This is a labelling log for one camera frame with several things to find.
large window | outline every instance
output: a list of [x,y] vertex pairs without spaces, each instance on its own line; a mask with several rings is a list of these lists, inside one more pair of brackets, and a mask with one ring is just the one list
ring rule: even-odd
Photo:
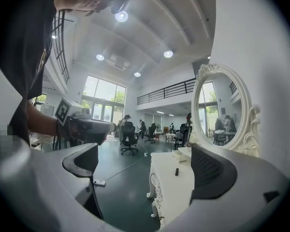
[[215,130],[216,120],[219,118],[213,82],[205,83],[202,86],[199,98],[199,115],[204,133],[211,137],[213,130]]
[[92,118],[118,123],[123,118],[126,88],[88,76],[81,105],[89,108]]
[[41,105],[45,104],[46,102],[46,94],[42,94],[38,97],[35,97],[32,99],[31,103],[38,109],[39,111],[41,110]]

black t-shirt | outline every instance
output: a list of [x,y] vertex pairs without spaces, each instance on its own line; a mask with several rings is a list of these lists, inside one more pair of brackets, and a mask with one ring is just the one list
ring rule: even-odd
[[56,8],[54,0],[2,0],[1,5],[8,9],[0,9],[0,68],[23,97],[10,125],[13,135],[29,143],[27,100],[42,94]]

carved table leg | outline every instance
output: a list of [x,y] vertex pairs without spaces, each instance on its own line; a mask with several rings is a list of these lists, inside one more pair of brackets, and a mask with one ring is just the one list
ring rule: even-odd
[[150,174],[149,174],[149,187],[150,187],[150,191],[149,191],[149,193],[146,195],[147,196],[147,198],[152,198],[153,196],[154,196],[154,193],[155,193],[155,186],[154,186],[154,184],[151,182],[151,176],[153,175],[153,173],[152,172],[150,172]]
[[155,218],[157,215],[158,215],[158,210],[157,210],[157,207],[156,207],[156,201],[154,201],[152,204],[151,204],[151,207],[153,208],[153,214],[151,214],[150,216],[152,218]]

tree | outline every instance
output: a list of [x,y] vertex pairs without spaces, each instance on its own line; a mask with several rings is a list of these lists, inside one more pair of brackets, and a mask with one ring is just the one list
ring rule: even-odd
[[88,102],[86,100],[81,100],[81,106],[83,106],[84,108],[90,108],[90,105],[88,104]]
[[85,92],[87,86],[85,85],[84,90],[83,90],[83,95],[87,95],[87,92]]
[[115,102],[123,104],[124,103],[124,99],[125,99],[125,92],[117,90]]
[[216,101],[217,101],[216,94],[215,94],[214,91],[209,91],[209,95],[211,96],[211,97],[209,98],[209,101],[210,101],[210,102],[216,102]]
[[35,100],[36,102],[45,102],[46,101],[46,95],[40,95]]
[[[210,102],[217,101],[216,94],[214,91],[209,91],[209,95],[210,95],[210,98],[209,98]],[[218,112],[218,108],[217,108],[217,106],[208,106],[208,107],[206,107],[206,112],[208,114],[216,113],[216,112]]]

ornate mirror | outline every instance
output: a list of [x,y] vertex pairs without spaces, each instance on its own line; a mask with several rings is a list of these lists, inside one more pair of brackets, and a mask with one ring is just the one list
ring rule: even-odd
[[251,105],[236,72],[223,65],[202,65],[191,107],[195,143],[259,156],[256,114],[260,109]]

